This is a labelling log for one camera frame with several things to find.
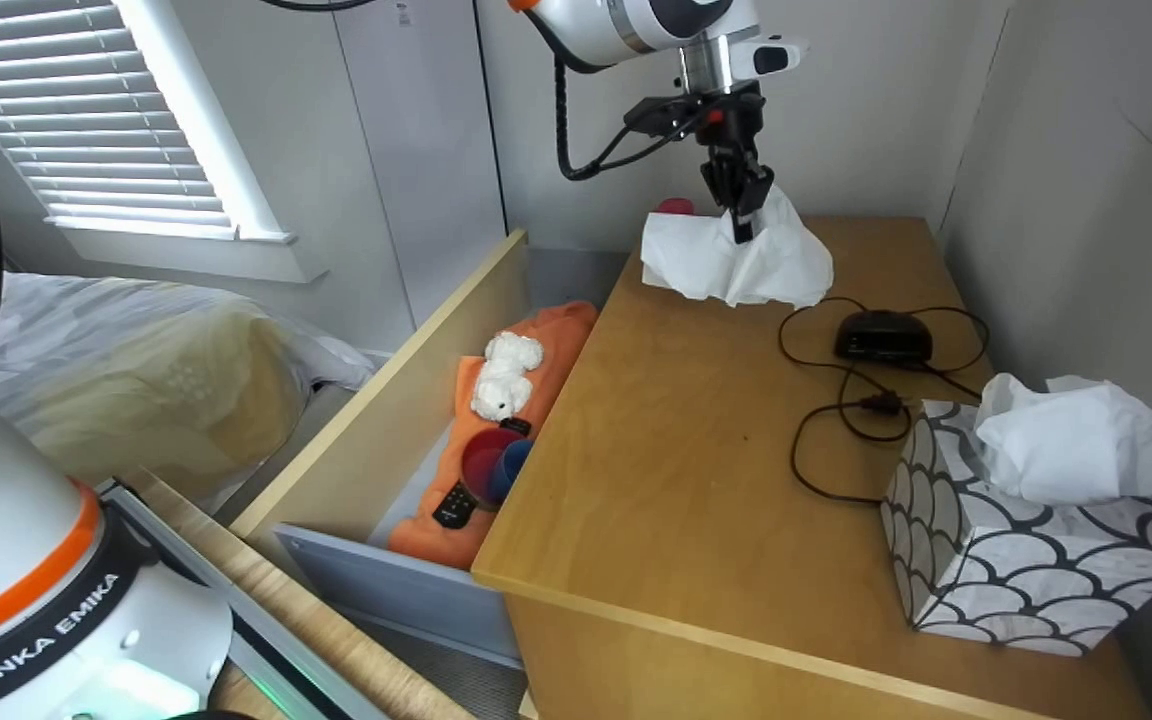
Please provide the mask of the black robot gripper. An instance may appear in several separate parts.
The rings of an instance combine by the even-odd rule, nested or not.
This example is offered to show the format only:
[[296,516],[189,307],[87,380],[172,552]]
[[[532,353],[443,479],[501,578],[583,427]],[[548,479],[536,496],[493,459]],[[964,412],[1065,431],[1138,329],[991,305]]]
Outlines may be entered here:
[[709,92],[696,142],[709,150],[698,178],[721,207],[731,211],[736,246],[752,241],[752,211],[764,204],[774,171],[755,152],[764,97],[755,86]]

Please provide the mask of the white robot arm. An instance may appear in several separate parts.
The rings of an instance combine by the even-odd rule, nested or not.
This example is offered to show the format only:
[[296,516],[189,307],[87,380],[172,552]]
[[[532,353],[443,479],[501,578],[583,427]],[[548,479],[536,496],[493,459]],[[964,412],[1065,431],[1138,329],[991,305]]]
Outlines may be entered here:
[[[768,305],[792,204],[755,160],[761,82],[795,52],[761,31],[755,0],[510,0],[571,74],[682,56],[682,90],[635,104],[635,125],[709,144],[721,216],[680,241],[644,227],[644,277],[687,299]],[[0,419],[0,718],[195,712],[233,636],[229,607],[157,566],[91,489]]]

